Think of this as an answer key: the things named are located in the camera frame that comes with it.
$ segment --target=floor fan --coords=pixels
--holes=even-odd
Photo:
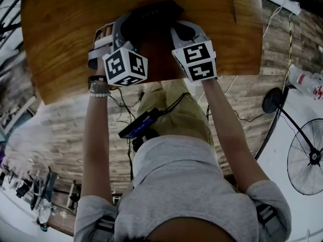
[[[282,95],[280,88],[270,90],[262,102],[262,109],[265,113],[279,109],[298,130],[288,152],[288,177],[299,193],[318,194],[323,191],[323,119],[313,119],[300,128],[280,106]]]

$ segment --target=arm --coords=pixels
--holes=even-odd
[[[251,155],[242,126],[216,79],[202,81],[220,145],[243,192],[260,180],[269,180]]]
[[[97,75],[105,75],[99,65]],[[81,197],[99,196],[112,201],[109,171],[107,98],[90,97],[83,134],[83,182]]]

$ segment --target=gray t-shirt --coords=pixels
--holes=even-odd
[[[134,189],[118,209],[96,196],[80,199],[74,241],[147,237],[176,217],[210,221],[236,241],[285,241],[290,235],[290,208],[277,185],[263,180],[240,193],[223,178],[214,148],[200,139],[151,139],[136,153],[133,172]],[[263,205],[271,206],[263,207],[265,215],[276,213],[266,225],[256,210]],[[114,222],[109,232],[98,228],[102,217]]]

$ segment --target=fan stand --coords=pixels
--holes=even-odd
[[[265,98],[263,99],[262,102],[262,110],[267,113],[273,113],[277,110],[277,108],[284,113],[284,115],[289,119],[290,122],[292,122],[292,124],[296,127],[296,129],[298,130],[298,132],[302,135],[302,137],[304,138],[304,140],[307,142],[307,144],[310,147],[310,154],[309,154],[309,160],[310,160],[310,164],[312,165],[319,165],[319,162],[321,160],[321,152],[318,151],[310,142],[310,140],[308,139],[308,137],[304,134],[304,132],[300,129],[300,127],[295,123],[295,121],[286,113],[286,111],[283,110],[283,108],[280,106],[281,101],[282,101],[282,97],[283,97],[283,93],[282,90],[280,88],[274,88],[272,90],[270,90]]]

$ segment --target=khaki pants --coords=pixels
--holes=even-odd
[[[141,115],[155,107],[165,110],[185,92],[188,92],[188,89],[182,79],[151,83],[141,100],[137,114]],[[156,130],[160,136],[191,136],[214,146],[206,116],[190,95],[185,95],[173,111],[158,118],[150,128]]]

